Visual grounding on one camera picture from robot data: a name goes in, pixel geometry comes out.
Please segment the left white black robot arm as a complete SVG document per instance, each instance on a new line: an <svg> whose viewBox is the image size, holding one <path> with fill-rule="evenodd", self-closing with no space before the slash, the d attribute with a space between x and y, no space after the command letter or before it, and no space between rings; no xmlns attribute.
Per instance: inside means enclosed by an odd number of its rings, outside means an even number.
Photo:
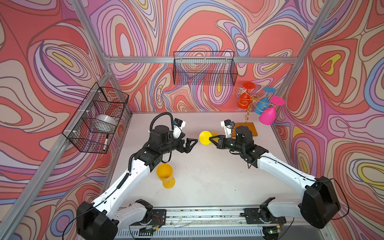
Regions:
<svg viewBox="0 0 384 240"><path fill-rule="evenodd" d="M176 180L173 168L163 160L164 154L173 151L190 153L196 139L186 138L183 128L186 123L173 118L171 113L161 113L150 123L148 141L128 162L127 170L99 197L90 204L83 202L77 209L76 232L85 240L113 240L117 233L132 224L152 224L153 220L161 226L165 221L153 214L153 206L142 199L121 209L128 195L153 170L165 188L172 188Z"/></svg>

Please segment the yellow wine glass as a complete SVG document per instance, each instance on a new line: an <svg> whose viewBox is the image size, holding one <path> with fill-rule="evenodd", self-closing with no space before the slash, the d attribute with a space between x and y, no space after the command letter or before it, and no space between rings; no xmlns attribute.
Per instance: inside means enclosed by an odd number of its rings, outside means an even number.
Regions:
<svg viewBox="0 0 384 240"><path fill-rule="evenodd" d="M164 188L171 189L174 187L176 180L173 176L173 173L173 168L169 164L161 164L158 166L156 174L162 181Z"/></svg>
<svg viewBox="0 0 384 240"><path fill-rule="evenodd" d="M210 137L218 136L219 134L215 132L209 132L209 131L203 131L199 135L199 142L202 145L213 145L213 143L210 141Z"/></svg>

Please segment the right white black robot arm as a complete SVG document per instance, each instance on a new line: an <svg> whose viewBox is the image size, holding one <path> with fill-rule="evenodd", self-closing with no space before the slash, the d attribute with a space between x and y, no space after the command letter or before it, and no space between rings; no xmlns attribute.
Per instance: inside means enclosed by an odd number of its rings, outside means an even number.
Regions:
<svg viewBox="0 0 384 240"><path fill-rule="evenodd" d="M246 126L235 129L235 138L226 135L209 138L217 149L238 154L248 167L263 170L290 187L298 194L297 199L280 201L270 197L260 205L259 216L264 222L273 218L290 217L304 219L311 226L322 229L328 222L338 220L341 210L335 179L317 178L279 160L267 149L256 145L252 132Z"/></svg>

